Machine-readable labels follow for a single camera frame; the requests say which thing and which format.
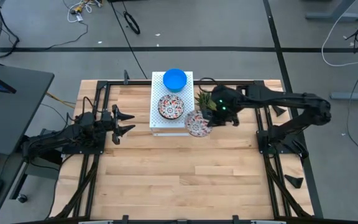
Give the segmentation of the black aluminium table frame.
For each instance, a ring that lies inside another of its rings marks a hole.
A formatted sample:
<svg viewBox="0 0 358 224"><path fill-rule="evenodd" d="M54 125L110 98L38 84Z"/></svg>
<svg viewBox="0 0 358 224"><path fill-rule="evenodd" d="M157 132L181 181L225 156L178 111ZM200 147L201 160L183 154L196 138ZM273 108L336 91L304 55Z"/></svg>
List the black aluminium table frame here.
<svg viewBox="0 0 358 224"><path fill-rule="evenodd" d="M93 106L119 109L135 116L135 127L119 145L105 142L96 180L80 202L80 215L92 220L128 224L240 223L294 215L278 188L267 178L265 158L257 147L256 132L289 120L272 110L246 109L240 124L216 128L209 136L154 136L149 128L151 83L128 85L101 80L81 82L75 113Z"/></svg>

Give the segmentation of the black triangular spare part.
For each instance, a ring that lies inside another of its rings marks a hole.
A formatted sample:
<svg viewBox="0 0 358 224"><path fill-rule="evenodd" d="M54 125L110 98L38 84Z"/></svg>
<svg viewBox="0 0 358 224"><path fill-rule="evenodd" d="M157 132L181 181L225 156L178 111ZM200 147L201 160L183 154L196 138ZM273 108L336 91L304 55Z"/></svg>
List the black triangular spare part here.
<svg viewBox="0 0 358 224"><path fill-rule="evenodd" d="M303 177L293 177L285 174L284 178L296 189L300 189L303 185L304 178Z"/></svg>
<svg viewBox="0 0 358 224"><path fill-rule="evenodd" d="M281 116L282 114L284 114L286 112L285 109L283 109L283 108L281 108L279 106L273 105L272 108L273 108L273 110L274 110L274 112L275 112L277 117Z"/></svg>

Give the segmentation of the white perforated metal shelf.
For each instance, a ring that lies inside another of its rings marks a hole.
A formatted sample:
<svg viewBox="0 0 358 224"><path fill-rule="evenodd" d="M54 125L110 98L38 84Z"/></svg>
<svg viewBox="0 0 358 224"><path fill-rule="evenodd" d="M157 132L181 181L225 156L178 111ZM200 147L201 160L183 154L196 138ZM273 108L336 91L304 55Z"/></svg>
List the white perforated metal shelf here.
<svg viewBox="0 0 358 224"><path fill-rule="evenodd" d="M195 109L193 72L185 72L186 85L178 93L170 92L163 84L165 72L152 72L149 128L156 137L189 136L185 128L185 116ZM166 119L158 112L158 102L165 95L176 95L184 102L184 112L177 119Z"/></svg>

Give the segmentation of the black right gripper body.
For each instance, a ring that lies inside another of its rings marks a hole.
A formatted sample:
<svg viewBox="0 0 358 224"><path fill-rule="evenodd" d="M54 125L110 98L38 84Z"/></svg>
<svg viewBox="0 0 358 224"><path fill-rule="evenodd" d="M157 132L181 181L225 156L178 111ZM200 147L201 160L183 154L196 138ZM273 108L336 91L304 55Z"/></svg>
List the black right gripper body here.
<svg viewBox="0 0 358 224"><path fill-rule="evenodd" d="M227 122L233 126L239 125L239 105L223 105L218 106L217 110L203 108L201 110L203 119L207 120L207 126L225 126Z"/></svg>

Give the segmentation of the pink patterned ceramic bowl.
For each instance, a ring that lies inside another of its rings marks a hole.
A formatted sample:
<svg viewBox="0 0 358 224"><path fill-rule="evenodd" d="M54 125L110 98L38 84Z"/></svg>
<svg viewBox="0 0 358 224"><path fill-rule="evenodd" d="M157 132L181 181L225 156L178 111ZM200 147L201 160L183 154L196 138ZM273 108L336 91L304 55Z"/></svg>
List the pink patterned ceramic bowl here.
<svg viewBox="0 0 358 224"><path fill-rule="evenodd" d="M188 132L198 138L209 135L212 127L208 126L209 121L203 118L201 110L193 110L185 116L185 128Z"/></svg>

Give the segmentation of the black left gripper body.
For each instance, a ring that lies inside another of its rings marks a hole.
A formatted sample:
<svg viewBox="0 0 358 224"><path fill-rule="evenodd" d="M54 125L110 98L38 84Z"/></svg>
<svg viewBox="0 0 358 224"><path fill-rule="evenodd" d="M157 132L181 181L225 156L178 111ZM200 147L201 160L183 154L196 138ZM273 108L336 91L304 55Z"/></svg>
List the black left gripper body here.
<svg viewBox="0 0 358 224"><path fill-rule="evenodd" d="M103 127L103 130L108 132L112 131L112 141L115 145L120 144L119 140L119 125L118 125L118 119L117 119L117 105L112 105L112 111L103 111L101 114L101 125Z"/></svg>

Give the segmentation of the succulent plant in black pot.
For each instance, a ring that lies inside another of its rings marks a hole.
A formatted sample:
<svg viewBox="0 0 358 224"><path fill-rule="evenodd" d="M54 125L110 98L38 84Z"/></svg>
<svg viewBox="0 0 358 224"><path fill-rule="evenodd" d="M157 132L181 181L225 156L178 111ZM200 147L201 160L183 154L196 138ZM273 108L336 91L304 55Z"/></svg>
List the succulent plant in black pot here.
<svg viewBox="0 0 358 224"><path fill-rule="evenodd" d="M196 105L201 110L216 111L216 103L211 98L211 93L208 91L200 91L195 97Z"/></svg>

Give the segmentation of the blue plastic bowl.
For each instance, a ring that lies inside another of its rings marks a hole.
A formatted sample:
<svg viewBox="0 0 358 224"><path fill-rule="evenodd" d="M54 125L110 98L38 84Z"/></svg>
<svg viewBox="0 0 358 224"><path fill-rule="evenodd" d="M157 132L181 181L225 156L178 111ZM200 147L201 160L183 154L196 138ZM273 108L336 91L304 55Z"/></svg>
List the blue plastic bowl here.
<svg viewBox="0 0 358 224"><path fill-rule="evenodd" d="M163 84L170 92L177 93L182 91L186 83L186 73L180 69L169 69L163 75Z"/></svg>

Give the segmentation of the dark grey desk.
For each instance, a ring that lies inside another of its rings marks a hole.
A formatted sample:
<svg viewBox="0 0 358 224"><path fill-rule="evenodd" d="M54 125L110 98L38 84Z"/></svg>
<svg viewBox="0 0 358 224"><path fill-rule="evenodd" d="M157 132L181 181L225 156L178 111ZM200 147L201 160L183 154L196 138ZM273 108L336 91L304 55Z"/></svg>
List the dark grey desk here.
<svg viewBox="0 0 358 224"><path fill-rule="evenodd" d="M21 140L54 77L50 72L0 65L0 80L16 90L0 92L0 179L4 182L0 209L23 163L17 151Z"/></svg>

